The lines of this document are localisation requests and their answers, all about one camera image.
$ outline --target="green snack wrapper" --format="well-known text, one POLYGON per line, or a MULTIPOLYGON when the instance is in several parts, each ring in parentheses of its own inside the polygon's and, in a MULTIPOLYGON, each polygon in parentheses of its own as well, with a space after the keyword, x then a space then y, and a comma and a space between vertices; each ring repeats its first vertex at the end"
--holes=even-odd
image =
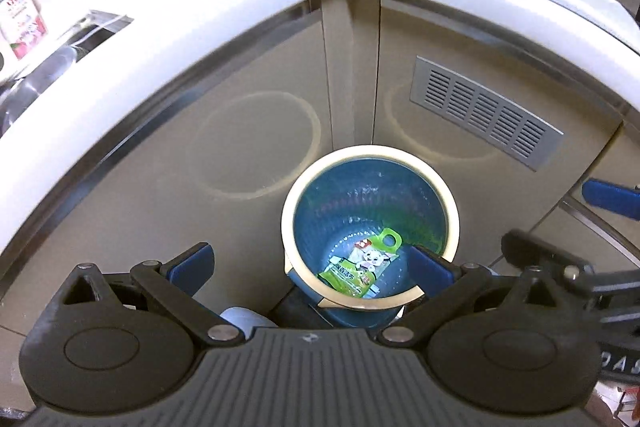
POLYGON ((358 241, 348 258, 332 257, 326 269, 318 274, 331 287, 352 297, 373 297, 375 281, 382 272, 399 255, 396 253, 402 245, 402 238, 391 229, 384 229, 378 235, 371 235, 358 241), (391 236, 395 242, 392 246, 384 243, 384 238, 391 236))

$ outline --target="cabinet door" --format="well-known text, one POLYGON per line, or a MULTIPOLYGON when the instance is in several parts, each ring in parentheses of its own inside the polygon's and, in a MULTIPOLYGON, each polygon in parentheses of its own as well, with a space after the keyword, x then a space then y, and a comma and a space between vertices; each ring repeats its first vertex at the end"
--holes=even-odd
POLYGON ((198 241, 216 253, 199 302, 216 312, 277 304, 290 288, 280 237, 285 197, 331 151, 320 13, 294 24, 297 32, 275 47, 264 52, 259 42, 246 52, 254 58, 235 73, 203 74, 199 85, 214 87, 196 86, 201 96, 125 156, 49 235, 4 296, 0 325, 28 333, 77 263, 128 271, 198 241))
POLYGON ((460 213, 456 259, 490 263, 500 255, 504 233, 531 230, 571 189, 620 118, 504 53, 495 45, 497 39, 494 45, 487 44, 437 23, 442 19, 421 8, 383 2, 374 143, 413 153, 443 177, 460 213), (559 144, 534 171, 487 140, 411 102, 417 57, 537 115, 562 133, 559 144))
POLYGON ((588 174, 586 183, 575 189, 574 197, 640 249, 640 133, 624 127, 588 174), (586 201, 583 191, 589 188, 592 193, 584 192, 586 201))

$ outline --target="air vent grille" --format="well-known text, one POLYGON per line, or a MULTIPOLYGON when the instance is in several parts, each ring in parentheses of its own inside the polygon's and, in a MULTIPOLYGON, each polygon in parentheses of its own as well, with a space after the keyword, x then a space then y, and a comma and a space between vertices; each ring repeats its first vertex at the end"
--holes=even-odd
POLYGON ((481 84, 417 57, 412 102, 487 140, 537 170, 556 150, 562 133, 481 84))
POLYGON ((424 94, 424 101, 442 109, 447 98, 447 92, 449 91, 449 82, 450 79, 448 76, 438 73, 437 71, 431 71, 429 84, 424 94))

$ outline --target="blue gripper pad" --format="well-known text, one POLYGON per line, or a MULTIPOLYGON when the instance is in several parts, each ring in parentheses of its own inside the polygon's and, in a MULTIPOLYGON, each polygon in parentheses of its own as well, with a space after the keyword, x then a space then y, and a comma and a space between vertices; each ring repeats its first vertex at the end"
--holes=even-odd
POLYGON ((409 274, 429 298, 434 298, 456 281, 453 272, 443 266, 447 263, 444 259, 438 262, 415 247, 408 248, 407 254, 409 274))
POLYGON ((640 190, 591 179, 582 185, 582 197, 593 206, 640 221, 640 190))
POLYGON ((213 275, 215 256, 209 243, 198 243, 162 265, 161 274, 193 297, 213 275))

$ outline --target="pink carton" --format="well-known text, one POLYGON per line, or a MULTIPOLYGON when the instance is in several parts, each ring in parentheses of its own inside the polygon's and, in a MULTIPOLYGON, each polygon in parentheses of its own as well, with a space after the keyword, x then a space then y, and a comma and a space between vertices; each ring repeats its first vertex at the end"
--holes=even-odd
POLYGON ((23 58, 47 33, 33 0, 0 0, 0 32, 14 54, 23 58))

